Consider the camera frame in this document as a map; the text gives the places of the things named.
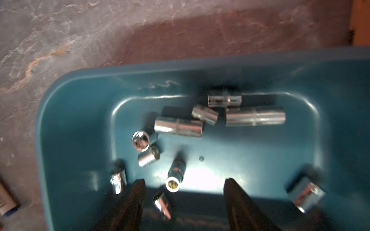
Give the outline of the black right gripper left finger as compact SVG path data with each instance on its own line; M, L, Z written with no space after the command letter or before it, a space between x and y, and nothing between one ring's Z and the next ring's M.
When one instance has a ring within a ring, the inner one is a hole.
M137 179L119 198L116 205L92 228L92 231L137 231L140 228L146 185Z

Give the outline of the small short chrome socket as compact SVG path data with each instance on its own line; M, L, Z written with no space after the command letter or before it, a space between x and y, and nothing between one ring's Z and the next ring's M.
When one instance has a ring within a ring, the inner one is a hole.
M169 192L178 192L184 180L186 164L182 160L175 160L168 172L165 186Z

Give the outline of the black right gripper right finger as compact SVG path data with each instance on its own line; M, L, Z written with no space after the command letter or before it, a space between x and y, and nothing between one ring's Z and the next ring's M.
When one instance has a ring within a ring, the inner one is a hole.
M224 183L224 198L230 230L278 231L275 225L232 178Z

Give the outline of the long chrome socket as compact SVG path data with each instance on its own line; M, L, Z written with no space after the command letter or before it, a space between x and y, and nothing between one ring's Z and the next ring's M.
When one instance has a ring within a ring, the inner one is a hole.
M281 125L286 113L281 106L233 107L225 110L227 127Z
M155 120L154 130L157 133L167 133L187 137L201 137L203 122L200 120L158 116Z

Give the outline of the chrome universal joint socket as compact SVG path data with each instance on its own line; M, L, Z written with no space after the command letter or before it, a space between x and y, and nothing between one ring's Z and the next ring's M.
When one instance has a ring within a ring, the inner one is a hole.
M239 107L242 104L242 95L234 90L211 90L208 93L208 107Z

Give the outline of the large chrome socket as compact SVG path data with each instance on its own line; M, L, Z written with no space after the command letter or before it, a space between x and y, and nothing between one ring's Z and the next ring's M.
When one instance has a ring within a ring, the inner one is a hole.
M288 198L302 213L315 207L326 192L309 177L302 176L287 189Z
M140 130L136 131L132 136L132 144L135 150L145 152L158 139L158 134L154 131Z

